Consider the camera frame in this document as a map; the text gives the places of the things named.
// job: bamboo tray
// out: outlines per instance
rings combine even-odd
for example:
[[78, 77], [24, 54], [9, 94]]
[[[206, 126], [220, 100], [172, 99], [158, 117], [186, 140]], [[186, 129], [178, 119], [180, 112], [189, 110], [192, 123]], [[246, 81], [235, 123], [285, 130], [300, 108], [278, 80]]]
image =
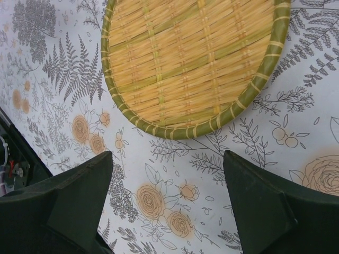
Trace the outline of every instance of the bamboo tray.
[[290, 0], [108, 0], [101, 56], [119, 110], [157, 137], [221, 128], [281, 54]]

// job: dark green plastic object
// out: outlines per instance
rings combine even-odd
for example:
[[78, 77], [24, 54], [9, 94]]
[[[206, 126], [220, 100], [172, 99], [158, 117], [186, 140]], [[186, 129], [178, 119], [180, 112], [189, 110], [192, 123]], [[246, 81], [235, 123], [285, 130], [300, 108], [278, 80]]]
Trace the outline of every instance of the dark green plastic object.
[[97, 227], [112, 176], [112, 153], [0, 198], [2, 253], [112, 253]]
[[295, 184], [231, 151], [225, 152], [224, 171], [244, 254], [339, 253], [339, 197]]

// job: floral tablecloth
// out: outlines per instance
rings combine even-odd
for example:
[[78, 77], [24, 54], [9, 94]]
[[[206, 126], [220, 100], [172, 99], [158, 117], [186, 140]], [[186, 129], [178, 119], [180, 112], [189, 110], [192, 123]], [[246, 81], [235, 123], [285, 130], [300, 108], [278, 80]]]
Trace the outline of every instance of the floral tablecloth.
[[0, 107], [56, 175], [111, 150], [99, 232], [117, 254], [241, 253], [225, 149], [339, 195], [339, 1], [292, 1], [266, 88], [235, 121], [170, 141], [116, 108], [100, 63], [103, 0], [0, 0]]

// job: green bamboo rim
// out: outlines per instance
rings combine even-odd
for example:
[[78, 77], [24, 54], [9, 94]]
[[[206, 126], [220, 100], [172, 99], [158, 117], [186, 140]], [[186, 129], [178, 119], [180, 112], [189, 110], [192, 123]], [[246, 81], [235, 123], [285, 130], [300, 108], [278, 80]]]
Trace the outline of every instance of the green bamboo rim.
[[267, 46], [265, 56], [256, 74], [253, 76], [251, 82], [249, 82], [247, 88], [240, 94], [237, 101], [232, 102], [230, 107], [221, 111], [217, 116], [212, 117], [208, 121], [194, 126], [171, 128], [158, 126], [141, 119], [129, 108], [129, 106], [118, 93], [117, 87], [112, 78], [113, 76], [109, 63], [108, 46], [111, 17], [113, 15], [115, 3], [116, 0], [108, 1], [103, 20], [101, 36], [101, 63], [107, 87], [118, 109], [136, 127], [156, 137], [177, 140], [196, 138], [198, 136], [213, 132], [221, 128], [226, 123], [232, 121], [250, 105], [250, 103], [260, 93], [261, 89], [265, 86], [279, 60], [289, 27], [291, 9], [291, 0], [274, 0], [274, 22], [270, 42]]

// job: peach rose print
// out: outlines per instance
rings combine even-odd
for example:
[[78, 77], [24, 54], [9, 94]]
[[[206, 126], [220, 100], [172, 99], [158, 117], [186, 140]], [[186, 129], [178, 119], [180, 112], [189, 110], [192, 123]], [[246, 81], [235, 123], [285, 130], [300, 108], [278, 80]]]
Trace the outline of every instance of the peach rose print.
[[86, 142], [88, 135], [90, 134], [90, 127], [88, 126], [87, 120], [82, 115], [74, 118], [72, 133], [79, 143]]
[[185, 184], [184, 187], [177, 186], [180, 190], [180, 195], [186, 200], [194, 201], [197, 200], [200, 193], [195, 185]]
[[96, 155], [106, 150], [104, 139], [100, 137], [98, 134], [95, 134], [95, 135], [90, 134], [89, 139], [90, 139], [90, 147]]
[[31, 83], [27, 80], [25, 82], [24, 86], [25, 86], [25, 90], [28, 92], [30, 90], [30, 88], [31, 88]]
[[324, 156], [309, 163], [302, 186], [339, 196], [339, 156]]
[[103, 126], [109, 125], [110, 121], [111, 121], [111, 117], [110, 117], [109, 113], [102, 113], [100, 115], [100, 122]]
[[28, 114], [30, 111], [30, 102], [28, 99], [23, 99], [22, 100], [22, 110], [25, 114]]
[[178, 237], [187, 237], [191, 231], [191, 221], [188, 216], [181, 214], [180, 212], [171, 213], [167, 219], [167, 225], [174, 234]]
[[138, 189], [137, 205], [140, 212], [149, 220], [157, 220], [165, 209], [164, 198], [150, 185]]
[[13, 106], [19, 110], [21, 108], [21, 94], [18, 89], [15, 89], [13, 91], [13, 96], [12, 96], [12, 101], [13, 101]]

